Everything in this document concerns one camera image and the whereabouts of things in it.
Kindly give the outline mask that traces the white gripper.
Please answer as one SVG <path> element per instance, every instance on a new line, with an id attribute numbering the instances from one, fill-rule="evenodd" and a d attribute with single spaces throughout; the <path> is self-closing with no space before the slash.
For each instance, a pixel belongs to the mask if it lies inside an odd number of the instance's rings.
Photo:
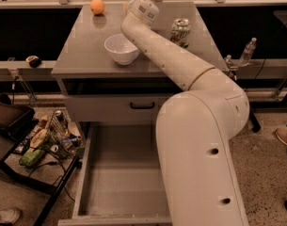
<path id="1" fill-rule="evenodd" d="M 159 8 L 151 0 L 131 0 L 126 10 L 148 26 L 152 26 L 159 15 Z"/>

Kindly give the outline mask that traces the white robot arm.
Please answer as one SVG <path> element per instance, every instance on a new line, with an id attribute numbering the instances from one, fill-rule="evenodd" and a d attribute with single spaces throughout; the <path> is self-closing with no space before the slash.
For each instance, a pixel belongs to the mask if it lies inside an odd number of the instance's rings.
<path id="1" fill-rule="evenodd" d="M 246 125 L 245 92 L 215 65 L 151 30 L 150 0 L 131 0 L 121 24 L 179 88 L 156 119 L 156 144 L 172 226 L 249 226 L 229 141 Z"/>

